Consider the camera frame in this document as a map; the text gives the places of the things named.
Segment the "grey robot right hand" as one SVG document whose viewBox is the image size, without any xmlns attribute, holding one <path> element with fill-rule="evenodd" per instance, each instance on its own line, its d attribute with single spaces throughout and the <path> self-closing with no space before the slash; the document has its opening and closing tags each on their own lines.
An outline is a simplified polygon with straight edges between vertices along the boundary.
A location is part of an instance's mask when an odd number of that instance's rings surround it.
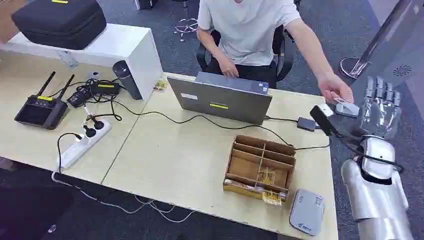
<svg viewBox="0 0 424 240">
<path fill-rule="evenodd" d="M 348 103 L 341 97 L 336 102 L 337 114 L 355 118 L 349 129 L 353 136 L 374 135 L 388 140 L 396 135 L 402 114 L 401 93 L 382 77 L 368 77 L 361 105 Z"/>
</svg>

